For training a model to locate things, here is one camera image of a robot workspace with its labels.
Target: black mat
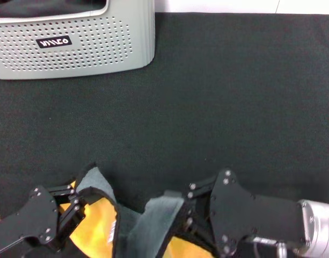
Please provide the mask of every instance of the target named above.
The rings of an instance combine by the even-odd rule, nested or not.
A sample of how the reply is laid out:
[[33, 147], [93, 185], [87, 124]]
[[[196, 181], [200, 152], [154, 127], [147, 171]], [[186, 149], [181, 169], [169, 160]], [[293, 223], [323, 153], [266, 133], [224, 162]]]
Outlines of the black mat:
[[258, 194], [329, 202], [329, 16], [156, 23], [143, 69], [0, 81], [1, 214], [94, 160], [138, 211], [223, 167]]

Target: perforated plastic basket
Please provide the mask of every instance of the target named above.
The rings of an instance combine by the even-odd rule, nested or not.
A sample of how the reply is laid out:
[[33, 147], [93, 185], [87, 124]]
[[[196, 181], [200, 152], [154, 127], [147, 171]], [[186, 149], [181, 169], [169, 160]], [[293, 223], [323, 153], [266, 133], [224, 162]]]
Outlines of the perforated plastic basket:
[[0, 78], [112, 73], [148, 65], [155, 54], [153, 0], [110, 0], [74, 15], [0, 18]]

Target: cable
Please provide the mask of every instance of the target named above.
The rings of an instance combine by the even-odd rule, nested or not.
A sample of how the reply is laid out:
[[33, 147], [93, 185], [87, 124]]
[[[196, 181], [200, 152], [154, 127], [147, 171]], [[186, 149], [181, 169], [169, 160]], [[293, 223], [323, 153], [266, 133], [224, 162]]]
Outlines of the cable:
[[256, 258], [261, 258], [260, 254], [259, 254], [259, 250], [257, 249], [257, 243], [254, 243], [254, 254]]

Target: white wall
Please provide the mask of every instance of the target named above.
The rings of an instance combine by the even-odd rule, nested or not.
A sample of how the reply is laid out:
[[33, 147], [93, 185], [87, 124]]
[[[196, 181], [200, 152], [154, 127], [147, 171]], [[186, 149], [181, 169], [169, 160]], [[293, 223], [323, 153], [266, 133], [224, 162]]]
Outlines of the white wall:
[[155, 0], [156, 12], [329, 14], [329, 0]]

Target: black label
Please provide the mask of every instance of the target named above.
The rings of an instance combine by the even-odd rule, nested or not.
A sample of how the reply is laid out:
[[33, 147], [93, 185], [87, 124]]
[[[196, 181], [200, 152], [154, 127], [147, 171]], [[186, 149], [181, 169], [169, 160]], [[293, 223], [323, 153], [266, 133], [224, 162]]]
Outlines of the black label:
[[63, 47], [72, 45], [72, 42], [69, 36], [60, 36], [54, 38], [47, 39], [36, 39], [40, 48], [48, 48], [48, 47]]

